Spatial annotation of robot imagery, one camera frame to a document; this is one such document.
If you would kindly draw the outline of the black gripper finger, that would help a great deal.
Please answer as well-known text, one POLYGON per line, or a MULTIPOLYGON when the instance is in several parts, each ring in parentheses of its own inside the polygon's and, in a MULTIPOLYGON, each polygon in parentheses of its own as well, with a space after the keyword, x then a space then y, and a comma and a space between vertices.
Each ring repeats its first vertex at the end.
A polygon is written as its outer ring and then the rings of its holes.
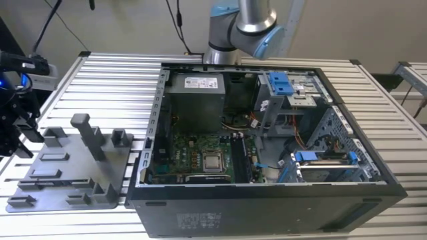
POLYGON ((0 120, 0 156, 11 157, 17 155, 20 158, 32 158, 33 153, 20 140, 21 132, 19 128, 5 119, 0 120))
POLYGON ((15 122, 20 132, 33 143, 43 143, 44 137, 39 132, 37 118, 40 117, 40 104, 35 95, 17 96, 16 113, 19 118, 15 122))

